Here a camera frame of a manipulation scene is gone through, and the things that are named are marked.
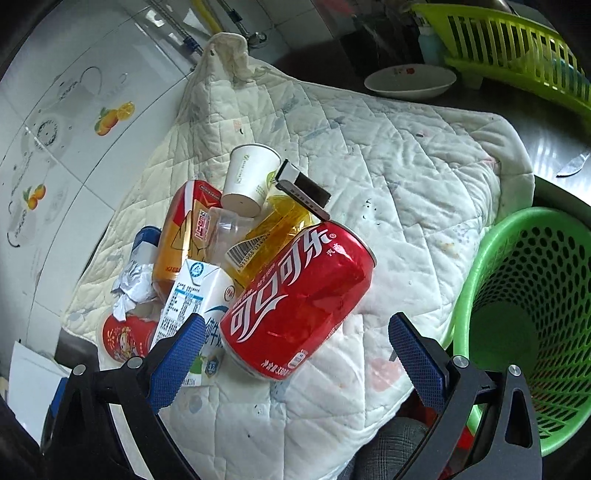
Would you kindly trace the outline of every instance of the blue gripper pad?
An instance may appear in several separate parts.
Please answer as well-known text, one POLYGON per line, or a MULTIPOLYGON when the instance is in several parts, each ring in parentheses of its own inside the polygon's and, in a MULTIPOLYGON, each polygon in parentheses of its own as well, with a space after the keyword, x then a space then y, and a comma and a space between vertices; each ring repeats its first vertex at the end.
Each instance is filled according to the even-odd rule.
POLYGON ((148 403, 155 413, 168 407, 181 388, 201 347, 205 343, 205 321, 199 315, 191 315, 175 335, 170 347, 150 378, 148 403))
POLYGON ((410 321, 402 318, 400 314, 392 315, 388 323, 390 344, 423 404, 440 414, 446 405, 445 376, 427 352, 421 339, 413 332, 414 327, 409 324, 410 321))

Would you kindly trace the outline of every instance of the metal pipe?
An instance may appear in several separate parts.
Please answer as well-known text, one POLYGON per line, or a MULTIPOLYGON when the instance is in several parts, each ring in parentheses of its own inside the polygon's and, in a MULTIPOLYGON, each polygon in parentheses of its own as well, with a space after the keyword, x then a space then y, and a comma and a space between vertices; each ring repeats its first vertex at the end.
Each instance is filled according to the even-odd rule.
POLYGON ((265 45, 267 35, 259 32, 250 33, 243 25, 240 14, 234 8, 230 7, 226 0, 217 0, 217 2, 224 9, 226 15, 230 17, 230 20, 236 25, 240 35, 246 39, 249 48, 261 48, 265 45))
POLYGON ((180 23, 178 23, 172 15, 170 15, 166 9, 156 0, 147 0, 147 2, 164 18, 171 27, 173 27, 179 35, 183 38, 183 43, 191 50, 191 52, 197 52, 203 55, 203 49, 201 45, 185 30, 180 23))

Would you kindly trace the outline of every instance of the milk carton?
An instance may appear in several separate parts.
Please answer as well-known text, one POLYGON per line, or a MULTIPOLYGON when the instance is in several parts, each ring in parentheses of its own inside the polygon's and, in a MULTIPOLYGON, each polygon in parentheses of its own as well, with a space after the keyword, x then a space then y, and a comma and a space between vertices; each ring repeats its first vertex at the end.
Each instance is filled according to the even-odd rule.
POLYGON ((185 260, 166 305, 150 348, 162 338, 173 336, 192 313, 205 320, 206 340, 195 359, 185 387, 206 384, 217 372, 223 356, 217 324, 232 305, 236 291, 230 276, 220 267, 185 260))

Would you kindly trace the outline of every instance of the coca-cola can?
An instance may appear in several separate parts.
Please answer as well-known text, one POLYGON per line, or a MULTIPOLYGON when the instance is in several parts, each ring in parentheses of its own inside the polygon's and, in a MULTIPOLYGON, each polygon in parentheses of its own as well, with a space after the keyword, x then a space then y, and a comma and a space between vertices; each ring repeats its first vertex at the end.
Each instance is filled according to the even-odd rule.
POLYGON ((359 303, 375 265, 344 225, 329 220, 302 230, 220 321, 226 351, 257 377, 287 378, 359 303))

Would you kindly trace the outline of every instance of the plaid fabric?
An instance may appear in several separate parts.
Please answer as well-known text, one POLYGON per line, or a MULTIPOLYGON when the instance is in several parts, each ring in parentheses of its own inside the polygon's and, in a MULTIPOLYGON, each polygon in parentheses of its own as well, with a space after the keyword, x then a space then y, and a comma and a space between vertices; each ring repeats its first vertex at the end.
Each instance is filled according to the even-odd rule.
POLYGON ((394 417, 361 447, 337 480, 392 480, 427 430, 418 420, 394 417))

